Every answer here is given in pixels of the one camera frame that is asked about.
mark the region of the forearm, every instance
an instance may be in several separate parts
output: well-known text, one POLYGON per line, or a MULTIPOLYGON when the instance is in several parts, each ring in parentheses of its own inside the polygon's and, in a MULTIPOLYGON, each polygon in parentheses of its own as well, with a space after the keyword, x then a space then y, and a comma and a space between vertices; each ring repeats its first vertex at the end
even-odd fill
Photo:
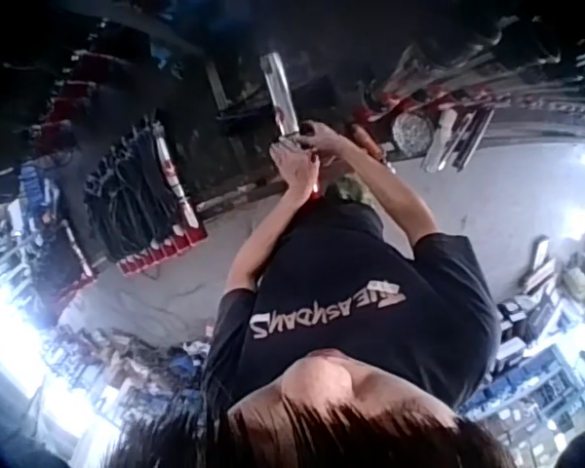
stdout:
POLYGON ((299 208, 298 199, 287 191, 236 254, 227 276, 226 293, 238 288, 255 289, 259 271, 299 208))
POLYGON ((389 168, 350 141, 343 142, 339 155, 367 185, 385 212, 405 231, 412 246, 425 235, 439 231, 424 200, 389 168))

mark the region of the concrete floor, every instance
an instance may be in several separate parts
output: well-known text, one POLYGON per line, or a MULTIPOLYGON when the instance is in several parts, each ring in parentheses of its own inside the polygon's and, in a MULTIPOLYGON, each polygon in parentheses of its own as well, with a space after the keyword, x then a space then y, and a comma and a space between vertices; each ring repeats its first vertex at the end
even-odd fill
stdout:
MULTIPOLYGON (((498 300, 511 294, 529 262, 533 240, 551 238, 566 257, 585 230, 585 145, 484 149, 461 174, 428 175, 419 161, 399 163, 400 175, 425 198, 441 227, 470 237, 498 300)), ((185 256, 125 278, 111 266, 61 317, 75 329, 116 327, 153 344, 203 334, 213 319, 227 268, 273 205, 267 199, 211 221, 209 239, 185 256)), ((405 237, 385 220, 386 239, 406 251, 405 237)))

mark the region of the man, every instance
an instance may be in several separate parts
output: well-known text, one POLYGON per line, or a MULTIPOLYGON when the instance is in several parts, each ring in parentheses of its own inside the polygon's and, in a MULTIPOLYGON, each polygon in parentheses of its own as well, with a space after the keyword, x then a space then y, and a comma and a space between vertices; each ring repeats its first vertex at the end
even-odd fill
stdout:
POLYGON ((205 430, 176 414, 134 430, 132 451, 108 465, 513 466, 453 411, 499 342, 469 241, 443 234, 420 197, 353 142, 308 125, 310 136, 272 146, 288 190, 230 268, 205 370, 205 430), (357 173, 413 260, 383 241, 371 207, 312 199, 319 155, 357 173))

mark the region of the brown hair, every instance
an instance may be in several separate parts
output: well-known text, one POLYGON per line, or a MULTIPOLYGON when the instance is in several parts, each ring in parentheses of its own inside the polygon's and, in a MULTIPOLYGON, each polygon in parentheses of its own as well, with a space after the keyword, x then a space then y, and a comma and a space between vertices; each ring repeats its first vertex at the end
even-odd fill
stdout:
POLYGON ((255 427, 243 417, 200 417, 184 409, 153 422, 129 427, 103 466, 137 467, 454 467, 509 468, 511 456, 476 423, 459 419, 447 428, 434 419, 386 411, 366 418, 355 410, 334 409, 325 418, 287 403, 294 454, 271 447, 267 425, 255 427))

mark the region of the metal rod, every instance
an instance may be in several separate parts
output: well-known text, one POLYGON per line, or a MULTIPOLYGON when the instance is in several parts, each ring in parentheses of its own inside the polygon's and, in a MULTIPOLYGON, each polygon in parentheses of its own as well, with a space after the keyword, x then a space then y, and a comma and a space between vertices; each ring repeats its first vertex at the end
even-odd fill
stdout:
POLYGON ((283 136, 299 133, 299 124, 294 112, 293 99, 282 59, 277 52, 260 58, 260 67, 275 109, 275 121, 283 136))
POLYGON ((457 171, 461 173, 466 166, 470 163, 475 151, 479 147, 484 133, 488 129, 491 118, 494 116, 494 109, 481 110, 481 117, 477 123, 474 124, 472 134, 465 143, 465 147, 462 150, 461 155, 453 162, 453 166, 457 168, 457 171))

